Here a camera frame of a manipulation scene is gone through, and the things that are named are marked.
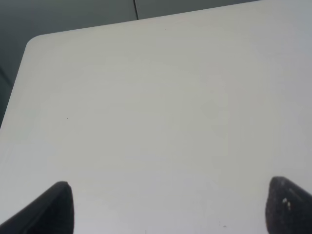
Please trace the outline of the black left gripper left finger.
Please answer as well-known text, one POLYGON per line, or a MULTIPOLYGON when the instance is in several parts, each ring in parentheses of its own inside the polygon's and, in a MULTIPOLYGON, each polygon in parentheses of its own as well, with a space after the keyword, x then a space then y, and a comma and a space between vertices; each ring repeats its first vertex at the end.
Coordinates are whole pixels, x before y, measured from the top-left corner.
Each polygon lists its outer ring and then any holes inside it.
POLYGON ((2 234, 72 234, 74 201, 70 185, 59 181, 0 225, 2 234))

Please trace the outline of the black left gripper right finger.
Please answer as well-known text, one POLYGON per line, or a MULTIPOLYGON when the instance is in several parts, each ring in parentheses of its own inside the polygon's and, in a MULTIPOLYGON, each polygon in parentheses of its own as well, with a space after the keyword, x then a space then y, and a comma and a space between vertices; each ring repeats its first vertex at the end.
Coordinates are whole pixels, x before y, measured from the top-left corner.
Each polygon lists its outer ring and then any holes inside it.
POLYGON ((310 234, 312 195, 291 180, 274 176, 269 183, 265 220, 270 234, 310 234))

